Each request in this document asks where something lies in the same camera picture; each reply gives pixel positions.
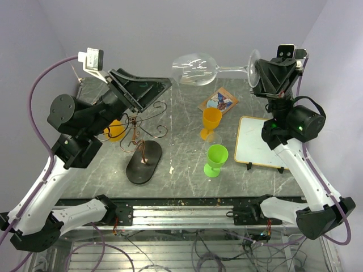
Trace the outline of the orange plastic wine glass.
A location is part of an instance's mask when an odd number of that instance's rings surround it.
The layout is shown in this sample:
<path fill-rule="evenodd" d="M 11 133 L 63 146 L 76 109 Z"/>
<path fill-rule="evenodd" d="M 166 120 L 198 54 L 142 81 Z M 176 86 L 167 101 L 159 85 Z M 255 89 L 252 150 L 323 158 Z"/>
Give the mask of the orange plastic wine glass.
<path fill-rule="evenodd" d="M 222 112 L 218 108 L 209 107 L 204 109 L 202 122 L 204 128 L 200 131 L 200 137 L 206 140 L 207 136 L 214 132 L 222 119 Z"/>

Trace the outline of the clear wine glass front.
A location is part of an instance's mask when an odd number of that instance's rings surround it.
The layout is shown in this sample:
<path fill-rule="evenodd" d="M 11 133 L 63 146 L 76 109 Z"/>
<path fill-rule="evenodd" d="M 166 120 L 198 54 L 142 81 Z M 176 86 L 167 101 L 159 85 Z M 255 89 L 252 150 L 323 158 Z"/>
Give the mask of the clear wine glass front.
<path fill-rule="evenodd" d="M 222 138 L 217 133 L 210 133 L 206 137 L 206 146 L 212 146 L 212 145 L 220 145 L 222 143 Z"/>

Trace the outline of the green plastic wine glass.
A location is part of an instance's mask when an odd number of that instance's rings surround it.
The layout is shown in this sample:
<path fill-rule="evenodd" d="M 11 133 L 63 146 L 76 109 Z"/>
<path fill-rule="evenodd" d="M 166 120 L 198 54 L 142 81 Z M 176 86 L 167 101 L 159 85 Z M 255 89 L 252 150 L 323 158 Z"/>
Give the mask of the green plastic wine glass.
<path fill-rule="evenodd" d="M 207 151 L 207 161 L 204 165 L 204 173 L 211 178 L 220 174 L 221 167 L 226 163 L 229 152 L 227 148 L 221 144 L 211 145 Z"/>

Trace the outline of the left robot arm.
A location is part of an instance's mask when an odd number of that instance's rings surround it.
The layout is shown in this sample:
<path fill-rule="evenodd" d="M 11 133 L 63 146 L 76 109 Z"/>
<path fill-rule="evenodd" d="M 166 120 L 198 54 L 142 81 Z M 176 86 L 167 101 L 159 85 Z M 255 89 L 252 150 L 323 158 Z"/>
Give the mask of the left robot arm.
<path fill-rule="evenodd" d="M 60 211 L 54 206 L 77 170 L 87 168 L 100 150 L 98 135 L 122 119 L 126 111 L 143 112 L 172 83 L 168 78 L 145 78 L 123 69 L 110 70 L 105 81 L 107 91 L 93 104 L 71 95 L 53 100 L 47 121 L 60 137 L 27 195 L 11 211 L 1 214 L 1 230 L 12 233 L 15 249 L 42 252 L 77 227 L 115 221 L 120 209 L 104 195 Z"/>

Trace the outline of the clear wine glass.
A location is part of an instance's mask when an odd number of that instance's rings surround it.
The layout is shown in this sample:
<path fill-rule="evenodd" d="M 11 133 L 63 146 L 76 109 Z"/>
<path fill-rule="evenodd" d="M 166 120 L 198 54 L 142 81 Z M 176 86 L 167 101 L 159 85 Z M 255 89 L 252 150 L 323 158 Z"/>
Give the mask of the clear wine glass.
<path fill-rule="evenodd" d="M 222 143 L 222 138 L 217 133 L 210 133 L 206 137 L 206 146 L 212 146 L 212 145 L 220 145 Z"/>
<path fill-rule="evenodd" d="M 214 81 L 219 73 L 245 73 L 250 87 L 254 88 L 260 80 L 260 75 L 256 69 L 259 59 L 260 53 L 255 49 L 250 54 L 247 65 L 222 67 L 209 54 L 187 54 L 173 61 L 172 77 L 179 84 L 205 86 Z"/>

